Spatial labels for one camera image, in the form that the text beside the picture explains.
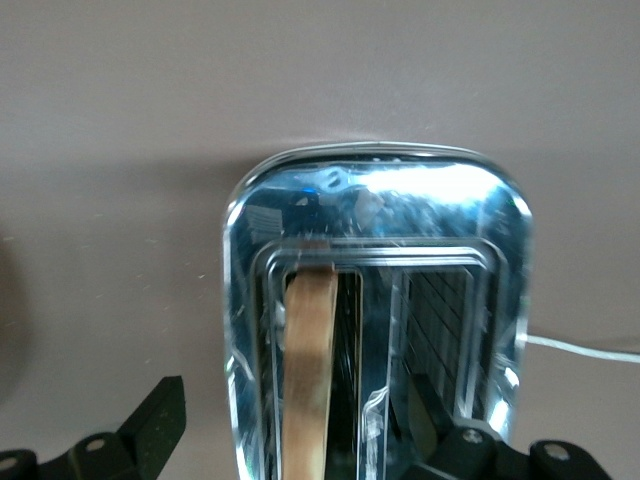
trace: black clamp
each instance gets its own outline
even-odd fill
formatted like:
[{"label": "black clamp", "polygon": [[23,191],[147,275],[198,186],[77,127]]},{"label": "black clamp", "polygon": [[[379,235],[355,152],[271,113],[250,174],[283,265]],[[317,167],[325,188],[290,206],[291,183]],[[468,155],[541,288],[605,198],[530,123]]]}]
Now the black clamp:
[{"label": "black clamp", "polygon": [[115,433],[98,433],[38,464],[31,450],[0,452],[0,480],[155,480],[186,426],[181,377],[165,377]]}]

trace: chrome surface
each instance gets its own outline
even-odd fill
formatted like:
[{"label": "chrome surface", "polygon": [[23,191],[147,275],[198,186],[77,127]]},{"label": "chrome surface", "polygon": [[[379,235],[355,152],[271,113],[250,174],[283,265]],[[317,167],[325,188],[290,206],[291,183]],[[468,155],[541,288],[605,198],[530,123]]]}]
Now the chrome surface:
[{"label": "chrome surface", "polygon": [[[481,155],[358,143],[285,152],[234,191],[224,224],[226,373],[240,477],[280,478],[283,294],[301,266],[362,280],[355,471],[396,478],[414,451],[408,375],[508,439],[527,318],[531,215]],[[332,464],[328,458],[328,468]]]}]

